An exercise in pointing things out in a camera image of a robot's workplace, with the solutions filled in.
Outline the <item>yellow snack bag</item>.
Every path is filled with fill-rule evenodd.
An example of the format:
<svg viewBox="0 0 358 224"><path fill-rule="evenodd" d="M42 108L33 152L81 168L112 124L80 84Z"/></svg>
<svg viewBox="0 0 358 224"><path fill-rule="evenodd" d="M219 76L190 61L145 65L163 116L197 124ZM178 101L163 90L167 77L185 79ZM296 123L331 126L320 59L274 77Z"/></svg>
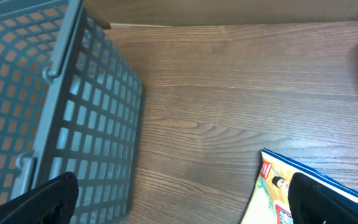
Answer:
<svg viewBox="0 0 358 224"><path fill-rule="evenodd" d="M312 178L353 202L358 202L358 191L340 184L314 168L269 149L263 149L261 155L260 174L255 182L253 194L241 224L293 223L288 189L293 175L297 172Z"/></svg>

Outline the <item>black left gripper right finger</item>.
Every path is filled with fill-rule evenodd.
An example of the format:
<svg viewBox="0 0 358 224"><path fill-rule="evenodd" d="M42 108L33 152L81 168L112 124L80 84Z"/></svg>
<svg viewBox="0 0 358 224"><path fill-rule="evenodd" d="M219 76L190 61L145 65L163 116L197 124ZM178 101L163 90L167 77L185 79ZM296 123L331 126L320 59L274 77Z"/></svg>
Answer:
<svg viewBox="0 0 358 224"><path fill-rule="evenodd" d="M293 175L288 201L294 224L358 224L358 203L302 173Z"/></svg>

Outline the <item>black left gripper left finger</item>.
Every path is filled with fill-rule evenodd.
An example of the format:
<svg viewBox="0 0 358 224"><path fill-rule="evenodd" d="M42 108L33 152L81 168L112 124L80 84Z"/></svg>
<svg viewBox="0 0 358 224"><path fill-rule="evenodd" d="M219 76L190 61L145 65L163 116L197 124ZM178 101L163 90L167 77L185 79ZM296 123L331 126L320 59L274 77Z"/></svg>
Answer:
<svg viewBox="0 0 358 224"><path fill-rule="evenodd" d="M79 188L65 172L0 206L0 224L69 224Z"/></svg>

